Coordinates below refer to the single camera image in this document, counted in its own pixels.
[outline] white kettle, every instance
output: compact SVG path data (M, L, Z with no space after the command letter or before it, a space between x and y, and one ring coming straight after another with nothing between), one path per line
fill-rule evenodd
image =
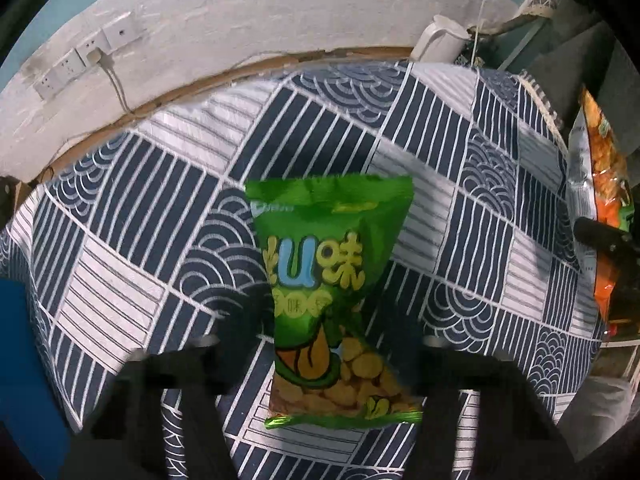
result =
M458 22L436 14L409 57L414 61L453 63L470 39L469 33Z

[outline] tablecloth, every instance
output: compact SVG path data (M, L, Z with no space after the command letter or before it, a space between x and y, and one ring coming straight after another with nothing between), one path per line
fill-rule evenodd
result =
M439 64L303 67L172 104L38 187L0 236L0 275L30 294L36 344L79 428L132 348L181 348L268 286L248 178L410 174L415 199L382 286L425 334L508 352L557 419L603 333L580 274L562 141L516 76ZM366 320L375 340L383 327ZM273 345L218 399L242 479L399 479L416 428L265 430ZM456 473L478 396L462 392ZM180 394L162 407L185 476Z

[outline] chip bag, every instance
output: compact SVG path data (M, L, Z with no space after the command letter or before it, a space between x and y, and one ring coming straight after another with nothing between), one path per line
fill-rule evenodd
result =
M248 182L274 303L269 429L417 422L420 403L364 339L359 307L413 199L409 177Z
M586 217L623 231L634 216L626 174L626 160L616 148L613 130L588 90L580 94L580 112L569 134L567 205L572 224ZM575 253L598 303L602 319L609 315L609 299L618 274L604 254L579 242Z

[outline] wall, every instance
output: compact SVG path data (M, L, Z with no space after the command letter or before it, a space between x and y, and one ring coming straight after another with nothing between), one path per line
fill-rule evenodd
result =
M145 33L113 56L129 105L221 72L265 50L412 45L434 14L474 22L480 0L98 0L62 25L0 93L0 174L33 178L71 137L119 118L122 110L97 68L44 103L34 79L87 34L133 10ZM518 5L488 0L489 20Z

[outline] wooden trim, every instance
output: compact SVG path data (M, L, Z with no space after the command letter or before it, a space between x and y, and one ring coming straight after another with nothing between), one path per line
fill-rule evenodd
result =
M65 153L44 168L31 182L31 185L34 187L36 184L41 184L52 179L53 176L60 171L79 160L85 153L91 151L92 148L102 145L127 125L149 117L158 110L158 108L185 98L191 98L211 88L224 86L231 82L246 79L264 72L281 70L287 66L319 60L407 59L409 54L411 54L411 50L412 47L410 46L366 46L338 48L331 51L315 50L312 52L297 52L284 56L270 57L269 59L263 59L237 68L233 67L224 72L198 79L193 83L171 90L139 106L135 110L132 110L133 115L125 114L117 121L107 124L99 130L88 132L84 139L66 150Z

